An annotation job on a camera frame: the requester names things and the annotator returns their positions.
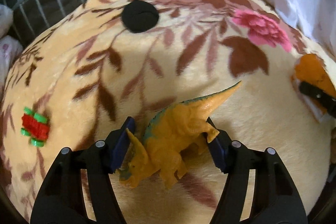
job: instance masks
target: green wheel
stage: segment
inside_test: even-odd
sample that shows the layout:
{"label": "green wheel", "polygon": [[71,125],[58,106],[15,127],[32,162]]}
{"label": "green wheel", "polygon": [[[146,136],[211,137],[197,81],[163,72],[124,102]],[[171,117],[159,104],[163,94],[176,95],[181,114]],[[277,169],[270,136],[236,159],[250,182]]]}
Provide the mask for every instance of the green wheel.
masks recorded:
{"label": "green wheel", "polygon": [[44,146],[44,141],[39,141],[37,139],[32,138],[30,140],[30,143],[36,147],[43,147]]}
{"label": "green wheel", "polygon": [[24,128],[21,128],[21,134],[22,135],[24,135],[24,136],[27,136],[27,137],[30,137],[30,133],[26,130],[26,129],[24,129]]}
{"label": "green wheel", "polygon": [[29,107],[26,107],[24,108],[24,113],[29,115],[29,116],[34,116],[34,111],[32,111]]}
{"label": "green wheel", "polygon": [[41,122],[41,123],[47,123],[48,122],[48,119],[38,113],[35,113],[34,114],[34,119],[37,120],[38,122]]}

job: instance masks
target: blanket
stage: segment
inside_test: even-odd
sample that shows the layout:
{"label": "blanket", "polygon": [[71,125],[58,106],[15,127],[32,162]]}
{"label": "blanket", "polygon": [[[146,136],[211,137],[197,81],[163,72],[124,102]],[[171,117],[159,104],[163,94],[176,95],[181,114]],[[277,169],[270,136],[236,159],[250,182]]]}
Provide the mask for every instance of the blanket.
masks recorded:
{"label": "blanket", "polygon": [[[88,0],[38,36],[11,68],[1,109],[0,182],[17,210],[29,221],[61,148],[88,148],[120,128],[127,116],[135,118],[140,137],[169,104],[241,80],[211,116],[214,124],[251,149],[275,148],[309,213],[328,174],[333,124],[314,120],[295,94],[291,75],[306,52],[317,53],[335,72],[328,54],[263,0],[145,0],[160,18],[136,34],[120,19],[131,1]],[[50,120],[42,148],[20,134],[25,106]],[[209,152],[198,155],[189,147],[182,156],[189,172],[170,190],[158,175],[135,189],[110,175],[127,223],[210,221],[226,175]],[[94,219],[85,172],[82,182],[87,213]],[[253,185],[251,171],[242,219],[249,215]]]}

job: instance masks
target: black round object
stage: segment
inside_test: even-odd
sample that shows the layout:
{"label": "black round object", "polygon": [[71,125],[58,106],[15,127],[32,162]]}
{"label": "black round object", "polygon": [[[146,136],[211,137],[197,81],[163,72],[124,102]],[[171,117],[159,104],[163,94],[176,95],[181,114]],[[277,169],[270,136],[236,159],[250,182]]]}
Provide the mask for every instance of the black round object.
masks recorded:
{"label": "black round object", "polygon": [[145,32],[157,24],[159,12],[148,2],[133,0],[125,6],[121,20],[130,32]]}

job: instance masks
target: silver pin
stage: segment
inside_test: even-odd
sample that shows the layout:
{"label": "silver pin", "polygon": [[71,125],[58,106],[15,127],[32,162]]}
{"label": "silver pin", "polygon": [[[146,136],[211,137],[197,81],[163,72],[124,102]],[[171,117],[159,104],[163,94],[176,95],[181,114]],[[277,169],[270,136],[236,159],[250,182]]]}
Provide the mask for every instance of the silver pin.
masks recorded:
{"label": "silver pin", "polygon": [[62,153],[63,155],[65,155],[65,154],[68,154],[69,151],[70,151],[70,149],[69,149],[68,147],[65,147],[65,148],[62,148],[61,153]]}
{"label": "silver pin", "polygon": [[273,148],[267,148],[267,152],[271,155],[275,155],[275,150]]}
{"label": "silver pin", "polygon": [[97,147],[103,147],[105,145],[105,142],[104,141],[97,141],[96,142],[96,146]]}
{"label": "silver pin", "polygon": [[239,141],[233,141],[233,142],[232,142],[232,146],[233,146],[233,147],[236,147],[236,148],[239,148],[239,147],[242,146],[242,144],[241,144]]}

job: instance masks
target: yellow dinosaur figurine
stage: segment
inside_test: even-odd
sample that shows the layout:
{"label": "yellow dinosaur figurine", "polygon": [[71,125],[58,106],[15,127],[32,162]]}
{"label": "yellow dinosaur figurine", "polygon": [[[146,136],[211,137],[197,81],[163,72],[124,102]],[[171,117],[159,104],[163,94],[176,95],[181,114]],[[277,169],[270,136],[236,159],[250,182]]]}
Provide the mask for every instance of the yellow dinosaur figurine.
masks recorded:
{"label": "yellow dinosaur figurine", "polygon": [[207,118],[240,85],[241,82],[226,90],[174,103],[161,110],[150,121],[142,143],[127,129],[133,143],[133,158],[127,170],[119,171],[119,181],[135,188],[140,180],[160,170],[160,177],[166,188],[171,188],[177,182],[175,172],[177,171],[177,177],[180,179],[188,171],[180,152],[192,143],[198,145],[199,153],[206,150],[207,145],[202,133],[208,134],[208,142],[219,133],[206,122]]}

